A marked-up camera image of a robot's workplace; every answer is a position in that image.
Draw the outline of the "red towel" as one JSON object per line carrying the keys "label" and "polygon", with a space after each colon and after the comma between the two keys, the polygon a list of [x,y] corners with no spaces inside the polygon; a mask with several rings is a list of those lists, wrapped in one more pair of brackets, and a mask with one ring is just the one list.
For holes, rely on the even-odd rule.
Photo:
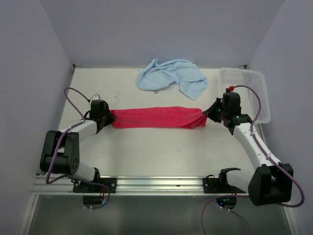
{"label": "red towel", "polygon": [[207,116],[199,108],[151,107],[111,110],[113,127],[126,128],[184,128],[205,127]]}

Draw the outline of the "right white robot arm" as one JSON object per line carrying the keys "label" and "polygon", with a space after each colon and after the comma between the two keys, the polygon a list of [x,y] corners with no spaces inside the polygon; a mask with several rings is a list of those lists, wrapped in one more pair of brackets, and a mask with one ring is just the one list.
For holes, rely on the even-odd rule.
{"label": "right white robot arm", "polygon": [[209,119],[223,123],[231,135],[241,144],[254,168],[249,175],[238,168],[222,169],[218,187],[229,192],[234,187],[248,193],[256,206],[285,203],[291,199],[293,168],[282,164],[272,155],[247,114],[241,113],[241,98],[238,93],[227,90],[222,98],[204,111]]}

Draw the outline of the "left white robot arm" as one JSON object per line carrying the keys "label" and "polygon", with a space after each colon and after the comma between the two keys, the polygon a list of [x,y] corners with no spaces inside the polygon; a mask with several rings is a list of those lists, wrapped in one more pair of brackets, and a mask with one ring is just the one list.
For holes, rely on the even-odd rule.
{"label": "left white robot arm", "polygon": [[46,173],[46,183],[69,177],[84,181],[90,192],[102,186],[99,170],[80,162],[80,143],[98,134],[115,121],[109,105],[104,100],[91,101],[89,117],[65,130],[50,130],[46,133],[40,170]]}

